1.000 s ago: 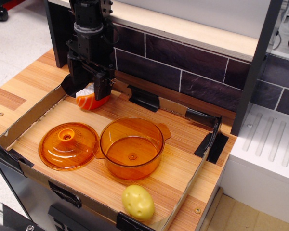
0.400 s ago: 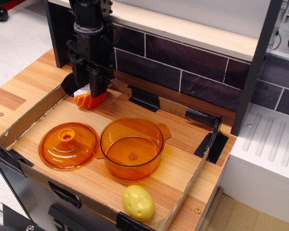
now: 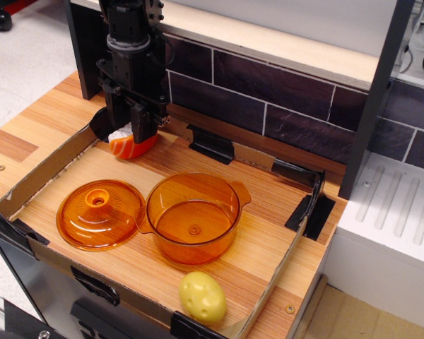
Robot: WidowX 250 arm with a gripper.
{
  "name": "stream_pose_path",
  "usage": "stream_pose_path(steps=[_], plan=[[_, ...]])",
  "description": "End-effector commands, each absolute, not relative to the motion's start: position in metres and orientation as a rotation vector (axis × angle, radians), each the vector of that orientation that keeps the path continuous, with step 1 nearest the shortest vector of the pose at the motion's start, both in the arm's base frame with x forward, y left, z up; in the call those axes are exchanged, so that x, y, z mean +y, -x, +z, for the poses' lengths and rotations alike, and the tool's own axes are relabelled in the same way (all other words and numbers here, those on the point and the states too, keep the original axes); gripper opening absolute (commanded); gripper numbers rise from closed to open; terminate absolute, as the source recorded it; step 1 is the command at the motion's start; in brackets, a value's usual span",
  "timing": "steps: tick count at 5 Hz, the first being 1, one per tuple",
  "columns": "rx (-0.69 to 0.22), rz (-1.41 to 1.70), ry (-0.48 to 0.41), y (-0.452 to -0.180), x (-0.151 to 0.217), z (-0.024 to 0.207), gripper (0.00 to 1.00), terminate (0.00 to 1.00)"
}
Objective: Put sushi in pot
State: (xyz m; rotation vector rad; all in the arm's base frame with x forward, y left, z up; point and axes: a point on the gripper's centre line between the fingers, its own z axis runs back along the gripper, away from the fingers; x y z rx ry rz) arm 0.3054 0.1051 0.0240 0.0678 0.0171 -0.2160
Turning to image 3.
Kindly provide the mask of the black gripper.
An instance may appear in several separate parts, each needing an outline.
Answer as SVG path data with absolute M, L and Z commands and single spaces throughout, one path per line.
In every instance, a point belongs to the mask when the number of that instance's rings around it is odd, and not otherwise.
M 165 43 L 109 48 L 111 58 L 96 62 L 109 120 L 114 130 L 131 122 L 134 142 L 143 143 L 168 122 L 168 96 L 163 89 Z

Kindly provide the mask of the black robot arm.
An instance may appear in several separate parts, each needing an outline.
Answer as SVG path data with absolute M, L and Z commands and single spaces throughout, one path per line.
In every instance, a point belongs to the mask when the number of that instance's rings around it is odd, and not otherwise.
M 100 59 L 99 84 L 115 129 L 130 124 L 135 144 L 145 143 L 168 121 L 163 87 L 171 42 L 158 29 L 161 1 L 101 1 L 110 59 Z

